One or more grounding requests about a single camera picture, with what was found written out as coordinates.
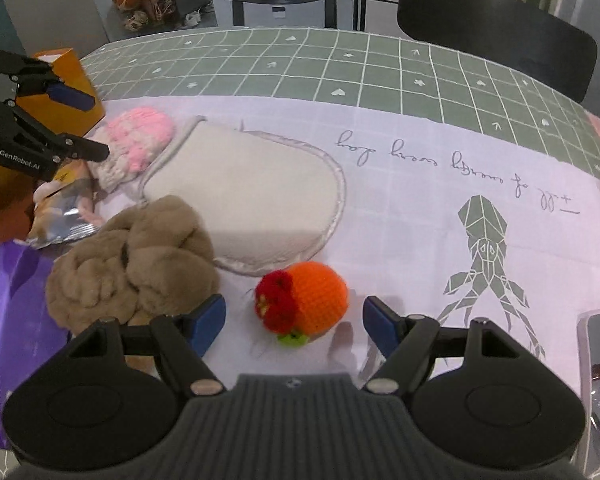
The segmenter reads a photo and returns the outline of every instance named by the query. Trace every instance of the white foam pad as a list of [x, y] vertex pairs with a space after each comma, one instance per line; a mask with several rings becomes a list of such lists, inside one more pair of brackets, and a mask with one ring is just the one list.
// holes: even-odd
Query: white foam pad
[[181, 197], [205, 223], [216, 264], [261, 276], [306, 260], [344, 208], [342, 168], [318, 148], [200, 120], [149, 168], [146, 200]]

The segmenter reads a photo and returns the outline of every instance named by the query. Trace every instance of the metal screw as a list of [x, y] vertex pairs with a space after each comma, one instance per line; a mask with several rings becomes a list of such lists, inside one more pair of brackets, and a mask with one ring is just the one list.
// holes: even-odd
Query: metal screw
[[290, 390], [295, 390], [296, 388], [299, 388], [301, 384], [302, 381], [300, 379], [293, 377], [285, 383], [285, 386]]
[[398, 388], [400, 388], [400, 384], [393, 379], [371, 379], [366, 384], [366, 389], [377, 395], [389, 395], [396, 392]]
[[222, 384], [215, 379], [199, 379], [191, 384], [191, 391], [197, 396], [213, 396], [222, 391]]

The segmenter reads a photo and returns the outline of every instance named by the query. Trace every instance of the table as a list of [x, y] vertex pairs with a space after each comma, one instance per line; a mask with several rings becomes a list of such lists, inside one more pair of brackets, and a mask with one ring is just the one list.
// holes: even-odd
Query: table
[[[312, 28], [185, 31], [108, 44], [83, 64], [105, 102], [262, 96], [347, 105], [360, 116], [379, 110], [471, 132], [446, 134], [483, 134], [489, 146], [504, 140], [503, 150], [522, 146], [600, 181], [600, 136], [580, 105], [519, 72], [425, 43]], [[0, 475], [14, 464], [0, 452]]]

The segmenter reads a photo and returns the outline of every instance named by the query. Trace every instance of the red crocheted flower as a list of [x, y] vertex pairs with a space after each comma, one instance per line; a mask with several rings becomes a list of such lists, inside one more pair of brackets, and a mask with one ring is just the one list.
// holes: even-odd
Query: red crocheted flower
[[284, 270], [270, 272], [256, 287], [256, 314], [267, 330], [286, 335], [296, 324], [298, 306], [291, 295], [293, 280]]

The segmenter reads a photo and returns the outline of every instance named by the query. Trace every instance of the chair leg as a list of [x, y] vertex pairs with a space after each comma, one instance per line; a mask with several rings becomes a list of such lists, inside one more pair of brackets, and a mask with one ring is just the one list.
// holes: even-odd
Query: chair leg
[[324, 28], [338, 28], [338, 0], [324, 1]]
[[234, 25], [236, 27], [244, 26], [244, 4], [236, 0], [232, 1], [234, 8]]

